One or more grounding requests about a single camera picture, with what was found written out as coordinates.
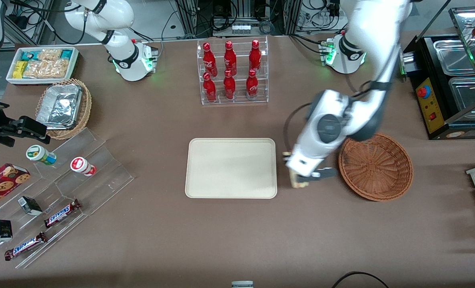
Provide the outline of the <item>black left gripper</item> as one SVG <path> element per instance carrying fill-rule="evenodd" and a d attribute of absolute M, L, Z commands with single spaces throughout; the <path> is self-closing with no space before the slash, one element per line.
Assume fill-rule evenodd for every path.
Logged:
<path fill-rule="evenodd" d="M 302 176 L 300 174 L 297 174 L 297 182 L 299 183 L 318 182 L 322 178 L 321 172 L 322 170 L 315 170 L 309 176 Z"/>

